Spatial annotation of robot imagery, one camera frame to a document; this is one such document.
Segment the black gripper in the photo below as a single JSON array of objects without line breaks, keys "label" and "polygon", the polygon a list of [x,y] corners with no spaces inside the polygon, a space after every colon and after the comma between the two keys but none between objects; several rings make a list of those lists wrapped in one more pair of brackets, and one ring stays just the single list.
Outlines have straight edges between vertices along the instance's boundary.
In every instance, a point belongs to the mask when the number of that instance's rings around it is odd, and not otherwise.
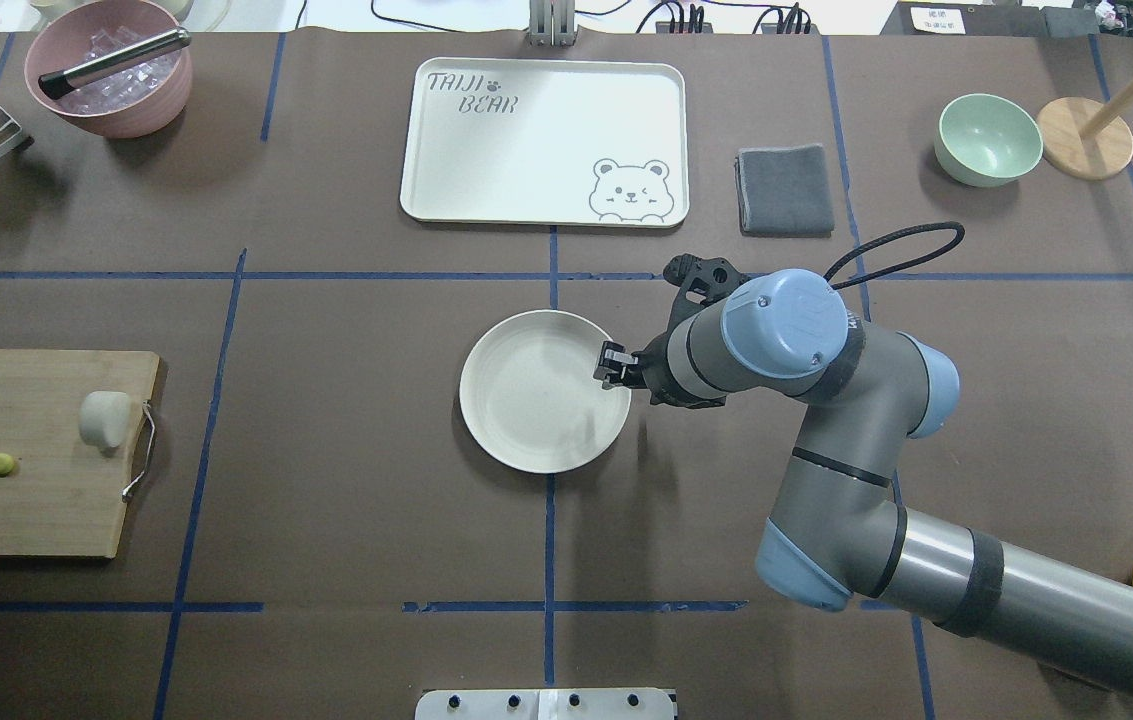
[{"label": "black gripper", "polygon": [[616,342],[603,342],[594,378],[604,389],[636,387],[636,366],[651,405],[707,409],[725,405],[726,392],[700,375],[684,341],[653,340],[631,355]]}]

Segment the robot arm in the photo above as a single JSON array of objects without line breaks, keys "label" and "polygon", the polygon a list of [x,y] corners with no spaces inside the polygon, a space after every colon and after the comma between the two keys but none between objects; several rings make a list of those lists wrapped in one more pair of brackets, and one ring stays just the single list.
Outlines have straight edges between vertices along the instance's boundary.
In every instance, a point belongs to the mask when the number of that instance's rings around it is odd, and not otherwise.
[{"label": "robot arm", "polygon": [[753,388],[806,405],[755,556],[782,596],[828,612],[876,598],[1133,696],[1133,587],[895,500],[901,448],[953,413],[959,372],[851,313],[823,276],[730,273],[726,291],[685,302],[640,350],[604,342],[594,375],[689,409]]}]

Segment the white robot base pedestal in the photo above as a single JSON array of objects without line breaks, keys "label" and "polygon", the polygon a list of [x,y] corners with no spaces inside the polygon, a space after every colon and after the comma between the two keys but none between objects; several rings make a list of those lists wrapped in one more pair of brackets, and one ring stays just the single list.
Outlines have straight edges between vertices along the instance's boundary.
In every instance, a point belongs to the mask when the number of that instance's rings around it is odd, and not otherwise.
[{"label": "white robot base pedestal", "polygon": [[674,691],[654,687],[448,689],[423,694],[415,719],[678,719]]}]

